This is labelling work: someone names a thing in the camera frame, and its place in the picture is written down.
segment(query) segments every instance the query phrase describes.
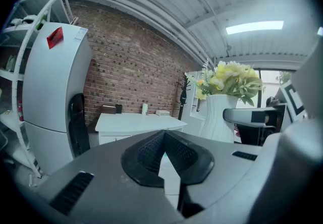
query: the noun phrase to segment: vase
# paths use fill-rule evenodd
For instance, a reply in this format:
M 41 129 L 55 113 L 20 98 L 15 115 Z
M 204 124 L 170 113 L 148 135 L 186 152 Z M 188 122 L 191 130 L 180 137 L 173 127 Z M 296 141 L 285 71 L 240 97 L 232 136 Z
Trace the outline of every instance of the vase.
M 223 119 L 226 108 L 236 108 L 238 98 L 229 95 L 209 95 L 206 97 L 207 116 L 201 137 L 222 142 L 234 142 L 234 123 Z

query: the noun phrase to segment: tree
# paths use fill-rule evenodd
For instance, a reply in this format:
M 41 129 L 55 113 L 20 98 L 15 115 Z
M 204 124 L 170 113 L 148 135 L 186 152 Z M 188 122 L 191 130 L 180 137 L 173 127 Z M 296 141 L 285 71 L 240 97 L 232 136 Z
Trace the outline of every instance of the tree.
M 289 72 L 280 72 L 279 76 L 276 77 L 276 80 L 279 81 L 280 85 L 283 85 L 284 83 L 288 82 L 291 79 L 292 74 Z

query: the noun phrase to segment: desk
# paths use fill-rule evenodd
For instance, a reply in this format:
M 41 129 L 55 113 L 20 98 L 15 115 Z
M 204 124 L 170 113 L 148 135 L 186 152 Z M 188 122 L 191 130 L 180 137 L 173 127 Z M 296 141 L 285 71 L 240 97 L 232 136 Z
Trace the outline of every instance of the desk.
M 185 122 L 173 117 L 133 113 L 101 114 L 95 130 L 99 132 L 99 145 L 156 130 L 182 131 Z

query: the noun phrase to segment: fluorescent light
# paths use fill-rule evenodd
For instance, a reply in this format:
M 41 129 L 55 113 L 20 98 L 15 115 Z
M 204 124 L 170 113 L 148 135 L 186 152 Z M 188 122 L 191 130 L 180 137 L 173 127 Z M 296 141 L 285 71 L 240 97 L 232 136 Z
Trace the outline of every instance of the fluorescent light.
M 318 35 L 323 36 L 323 27 L 320 27 L 317 32 Z
M 235 34 L 254 30 L 282 29 L 284 21 L 261 21 L 247 24 L 241 24 L 227 28 L 227 34 Z

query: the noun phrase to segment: refrigerator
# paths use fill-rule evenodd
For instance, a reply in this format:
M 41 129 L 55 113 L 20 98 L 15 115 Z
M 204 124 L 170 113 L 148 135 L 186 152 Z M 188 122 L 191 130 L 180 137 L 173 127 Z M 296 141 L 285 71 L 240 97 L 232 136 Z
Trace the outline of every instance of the refrigerator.
M 47 37 L 62 27 L 64 39 L 52 49 Z M 74 159 L 68 105 L 82 93 L 92 52 L 87 29 L 45 23 L 32 46 L 23 82 L 23 116 L 41 170 L 51 175 Z

